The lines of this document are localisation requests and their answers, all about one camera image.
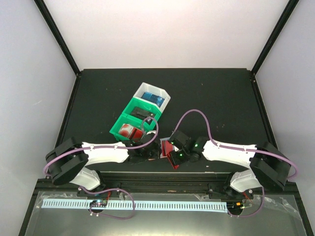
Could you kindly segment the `blue card stack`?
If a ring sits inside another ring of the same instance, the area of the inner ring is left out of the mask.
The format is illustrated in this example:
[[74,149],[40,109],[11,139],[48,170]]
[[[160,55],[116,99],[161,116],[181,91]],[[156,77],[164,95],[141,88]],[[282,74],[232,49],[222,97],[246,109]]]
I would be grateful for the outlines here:
[[164,98],[162,98],[161,96],[152,94],[150,92],[145,92],[143,93],[143,95],[141,96],[142,99],[149,101],[151,103],[156,104],[158,107],[161,107],[163,102],[164,102]]

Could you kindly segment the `black frame post left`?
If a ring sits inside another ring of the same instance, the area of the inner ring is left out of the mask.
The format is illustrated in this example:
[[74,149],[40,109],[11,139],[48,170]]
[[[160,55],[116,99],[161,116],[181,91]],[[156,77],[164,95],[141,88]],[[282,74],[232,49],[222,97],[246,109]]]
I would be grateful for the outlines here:
[[69,63],[72,71],[76,76],[80,75],[81,71],[77,65],[77,63],[74,60],[74,57],[72,56],[57,24],[55,23],[55,20],[53,19],[46,3],[44,0],[34,0],[34,3],[36,4],[38,10],[40,11],[41,15],[43,16],[47,26],[49,27],[51,33],[53,34],[57,44],[59,45],[63,55],[65,56],[67,62]]

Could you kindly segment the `black vip card stack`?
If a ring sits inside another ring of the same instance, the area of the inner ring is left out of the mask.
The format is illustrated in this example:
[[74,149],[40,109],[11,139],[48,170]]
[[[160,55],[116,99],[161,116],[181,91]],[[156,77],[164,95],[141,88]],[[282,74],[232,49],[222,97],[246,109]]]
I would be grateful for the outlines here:
[[155,117],[154,113],[147,111],[147,110],[144,110],[140,107],[134,107],[133,110],[131,111],[130,115],[134,116],[138,119],[141,119],[141,120],[144,120],[147,117],[152,117],[152,118]]

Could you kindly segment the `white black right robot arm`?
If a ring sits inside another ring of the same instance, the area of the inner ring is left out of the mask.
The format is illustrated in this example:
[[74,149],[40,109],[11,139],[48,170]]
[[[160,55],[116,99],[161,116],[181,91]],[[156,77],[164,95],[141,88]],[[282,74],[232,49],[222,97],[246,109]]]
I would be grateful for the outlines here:
[[205,159],[244,167],[244,171],[231,172],[225,183],[211,186],[215,194],[227,199],[240,199],[243,193],[260,187],[282,191],[291,168],[287,158],[269,142],[263,147],[233,145],[207,137],[193,139],[179,130],[168,141],[175,147],[168,154],[174,166]]

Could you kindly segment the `green plastic bin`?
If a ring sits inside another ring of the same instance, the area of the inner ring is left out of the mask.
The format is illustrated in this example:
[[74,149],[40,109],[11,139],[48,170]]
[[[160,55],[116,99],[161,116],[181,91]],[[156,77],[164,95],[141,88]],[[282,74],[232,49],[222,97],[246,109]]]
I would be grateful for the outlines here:
[[144,135],[141,130],[142,120],[131,115],[121,114],[110,133],[117,141],[137,140]]
[[123,124],[130,124],[141,130],[142,121],[147,117],[153,117],[156,121],[161,117],[162,112],[155,106],[145,100],[133,97],[115,123],[115,129],[118,131]]

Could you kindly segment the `red white card stack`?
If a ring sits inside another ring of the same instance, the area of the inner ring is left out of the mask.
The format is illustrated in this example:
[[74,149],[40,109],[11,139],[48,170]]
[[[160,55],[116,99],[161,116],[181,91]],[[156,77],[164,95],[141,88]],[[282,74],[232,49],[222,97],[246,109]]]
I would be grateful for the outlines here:
[[138,128],[130,125],[130,124],[126,124],[126,123],[124,123],[121,126],[118,133],[121,136],[123,136],[127,139],[132,139],[132,140],[133,139],[141,139],[143,136],[143,132],[140,129],[138,129]]

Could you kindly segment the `middle green plastic bin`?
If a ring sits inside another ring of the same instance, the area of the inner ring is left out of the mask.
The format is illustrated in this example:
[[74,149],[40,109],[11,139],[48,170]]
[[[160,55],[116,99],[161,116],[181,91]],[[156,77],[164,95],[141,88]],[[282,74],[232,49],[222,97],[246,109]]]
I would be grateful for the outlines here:
[[115,129],[118,131],[123,124],[130,124],[141,130],[142,121],[147,117],[153,117],[156,121],[161,117],[162,112],[155,106],[145,100],[133,97],[115,123]]

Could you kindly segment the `black frame post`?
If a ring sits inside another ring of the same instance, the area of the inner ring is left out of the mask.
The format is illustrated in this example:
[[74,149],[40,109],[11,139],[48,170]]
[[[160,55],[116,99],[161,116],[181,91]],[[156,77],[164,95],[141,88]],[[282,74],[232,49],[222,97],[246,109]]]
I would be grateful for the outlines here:
[[63,55],[65,56],[67,62],[69,63],[72,71],[76,76],[80,75],[81,71],[77,65],[77,63],[74,60],[74,57],[72,56],[57,24],[55,23],[55,20],[53,19],[46,3],[44,0],[34,0],[34,3],[36,4],[38,10],[40,11],[41,15],[43,16],[47,26],[49,27],[51,33],[53,34],[57,44],[59,45]]
[[260,52],[254,66],[251,69],[251,73],[256,75],[263,65],[265,59],[267,58],[269,52],[271,51],[272,47],[274,46],[276,40],[278,39],[279,35],[281,34],[282,30],[284,29],[286,23],[288,22],[289,18],[291,17],[295,7],[299,3],[299,0],[289,0],[282,11],[277,23],[275,24],[270,36],[268,37],[262,51]]

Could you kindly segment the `black frame post right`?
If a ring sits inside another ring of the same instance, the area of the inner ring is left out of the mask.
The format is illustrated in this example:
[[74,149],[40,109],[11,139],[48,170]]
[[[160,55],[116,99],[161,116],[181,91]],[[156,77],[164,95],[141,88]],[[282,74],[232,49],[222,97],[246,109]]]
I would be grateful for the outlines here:
[[291,17],[295,7],[299,3],[299,0],[289,0],[282,11],[277,23],[275,24],[270,36],[268,37],[262,51],[260,52],[254,66],[251,69],[251,73],[256,75],[263,65],[265,59],[267,58],[269,52],[271,51],[272,47],[274,46],[276,40],[278,39],[279,35],[281,34],[282,30],[284,29],[286,23],[288,22],[289,18]]

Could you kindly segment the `white plastic bin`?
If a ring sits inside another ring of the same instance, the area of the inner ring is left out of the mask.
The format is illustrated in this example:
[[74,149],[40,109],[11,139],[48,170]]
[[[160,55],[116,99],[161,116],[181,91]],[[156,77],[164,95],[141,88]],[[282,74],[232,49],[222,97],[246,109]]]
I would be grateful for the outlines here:
[[152,103],[157,106],[161,112],[165,110],[171,99],[166,90],[147,83],[142,83],[133,97]]

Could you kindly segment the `left controller board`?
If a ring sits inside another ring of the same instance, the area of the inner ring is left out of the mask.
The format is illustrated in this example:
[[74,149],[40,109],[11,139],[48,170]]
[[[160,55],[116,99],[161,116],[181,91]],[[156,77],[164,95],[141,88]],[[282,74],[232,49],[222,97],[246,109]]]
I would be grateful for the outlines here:
[[106,207],[106,206],[107,206],[107,200],[93,200],[89,204],[89,208]]

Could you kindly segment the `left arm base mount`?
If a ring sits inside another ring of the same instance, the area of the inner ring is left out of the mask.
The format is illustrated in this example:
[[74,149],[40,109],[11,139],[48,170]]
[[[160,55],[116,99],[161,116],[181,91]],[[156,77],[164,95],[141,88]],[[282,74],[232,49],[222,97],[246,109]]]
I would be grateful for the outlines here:
[[106,193],[101,193],[101,194],[95,194],[96,192],[100,192],[103,190],[111,189],[111,188],[120,188],[122,186],[121,182],[114,181],[114,182],[107,182],[106,184],[101,184],[99,187],[96,189],[90,190],[92,194],[89,194],[85,192],[84,190],[78,190],[77,191],[77,196],[78,197],[101,197],[101,198],[106,198],[106,197],[116,197],[119,195],[119,191],[114,190]]

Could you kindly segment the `left green plastic bin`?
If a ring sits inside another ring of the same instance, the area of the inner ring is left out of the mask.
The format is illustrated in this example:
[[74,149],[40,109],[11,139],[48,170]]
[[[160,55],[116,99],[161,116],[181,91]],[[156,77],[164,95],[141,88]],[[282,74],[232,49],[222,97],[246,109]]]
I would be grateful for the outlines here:
[[142,120],[131,115],[121,114],[110,133],[117,141],[137,140],[144,135],[141,130]]

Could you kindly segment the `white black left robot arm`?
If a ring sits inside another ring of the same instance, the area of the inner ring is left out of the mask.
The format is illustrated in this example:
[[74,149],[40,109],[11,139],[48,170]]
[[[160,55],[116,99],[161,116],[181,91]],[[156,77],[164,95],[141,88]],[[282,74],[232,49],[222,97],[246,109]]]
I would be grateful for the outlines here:
[[99,170],[88,167],[94,164],[136,164],[158,159],[161,141],[155,131],[150,131],[136,140],[119,141],[113,144],[78,143],[74,138],[67,140],[45,157],[47,164],[43,173],[54,185],[72,183],[101,196],[106,184]]

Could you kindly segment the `controller board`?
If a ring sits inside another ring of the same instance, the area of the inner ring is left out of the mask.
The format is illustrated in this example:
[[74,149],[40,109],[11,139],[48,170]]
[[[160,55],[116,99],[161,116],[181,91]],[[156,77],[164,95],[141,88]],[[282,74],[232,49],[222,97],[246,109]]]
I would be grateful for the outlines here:
[[246,208],[244,202],[227,202],[226,205],[229,210],[238,210]]
[[106,206],[107,206],[107,200],[93,200],[89,204],[89,208],[106,207]]

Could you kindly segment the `tan leather card holder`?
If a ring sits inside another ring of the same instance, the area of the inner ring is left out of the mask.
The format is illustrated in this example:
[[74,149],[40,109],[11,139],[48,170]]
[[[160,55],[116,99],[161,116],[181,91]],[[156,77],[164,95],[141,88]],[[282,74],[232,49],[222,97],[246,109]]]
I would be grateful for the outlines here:
[[154,161],[158,159],[166,158],[165,153],[165,140],[160,139],[159,150],[155,150],[152,155],[148,158],[149,161]]

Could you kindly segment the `right controller board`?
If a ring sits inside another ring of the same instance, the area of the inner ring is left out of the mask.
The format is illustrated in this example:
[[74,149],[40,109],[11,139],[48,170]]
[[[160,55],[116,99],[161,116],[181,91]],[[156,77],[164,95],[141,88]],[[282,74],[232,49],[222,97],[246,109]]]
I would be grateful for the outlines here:
[[227,202],[226,205],[229,210],[238,210],[246,208],[244,202]]

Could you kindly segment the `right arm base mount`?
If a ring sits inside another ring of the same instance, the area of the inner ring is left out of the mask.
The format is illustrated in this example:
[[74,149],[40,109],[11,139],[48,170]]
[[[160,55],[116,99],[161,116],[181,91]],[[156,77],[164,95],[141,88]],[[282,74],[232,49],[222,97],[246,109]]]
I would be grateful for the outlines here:
[[253,194],[249,191],[238,192],[232,187],[221,184],[218,182],[212,182],[208,184],[208,194],[211,199],[233,200],[240,201],[243,199],[253,199]]

